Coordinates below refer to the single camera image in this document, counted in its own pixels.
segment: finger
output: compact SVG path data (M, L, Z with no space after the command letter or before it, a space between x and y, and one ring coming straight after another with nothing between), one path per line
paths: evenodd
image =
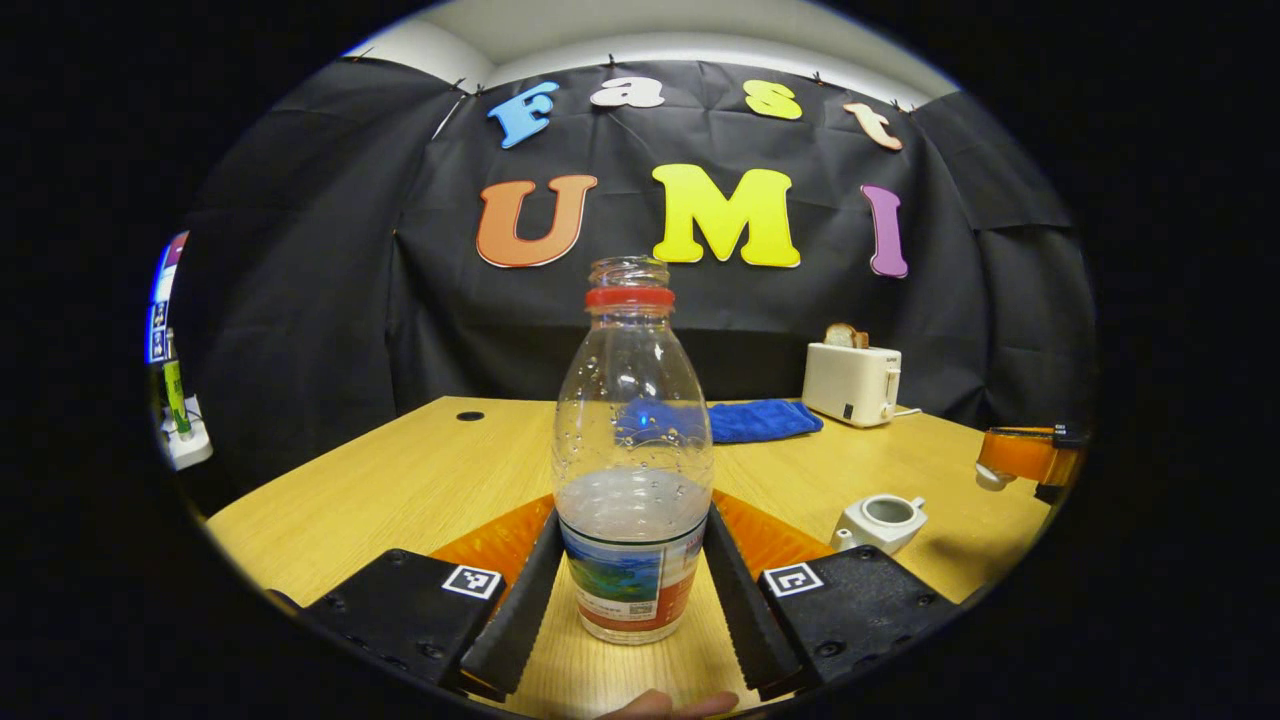
M696 720L708 715L721 715L735 707L737 707L737 696L728 691L721 691L681 707L672 712L671 717L673 720Z
M600 715L596 720L666 719L671 716L671 707L672 701L669 694L650 688L618 710Z

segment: white toaster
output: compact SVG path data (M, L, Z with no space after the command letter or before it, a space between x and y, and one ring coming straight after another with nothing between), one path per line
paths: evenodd
M883 347L809 343L801 402L810 410L869 428L893 419L902 354Z

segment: clear plastic water bottle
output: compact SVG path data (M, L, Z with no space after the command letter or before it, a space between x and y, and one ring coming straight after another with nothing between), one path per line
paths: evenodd
M591 265L591 331L556 406L556 507L579 615L621 644L676 630L710 509L707 402L671 331L668 279L654 258Z

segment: table surface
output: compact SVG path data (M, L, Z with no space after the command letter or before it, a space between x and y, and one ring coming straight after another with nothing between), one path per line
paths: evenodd
M550 492L554 409L442 397L255 489L210 518L207 530L259 585L310 605L388 548L430 555ZM471 410L484 418L457 419ZM1002 492L978 487L982 438L923 413L867 429L824 419L808 436L716 446L714 484L822 542L863 497L924 497L928 521L895 560L961 602L1018 562L1050 511L1030 480ZM705 559L699 565L682 626L639 647L582 629L562 565L520 689L499 707L595 717L648 688L677 707L722 689L737 693L737 710L760 705L742 683Z

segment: small white cup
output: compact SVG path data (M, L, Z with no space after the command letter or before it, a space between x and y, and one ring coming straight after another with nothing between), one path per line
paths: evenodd
M881 493L859 500L850 505L836 521L836 532L831 536L831 547L845 551L860 544L881 548L886 555L893 555L911 542L929 516L924 498L908 501L896 495Z

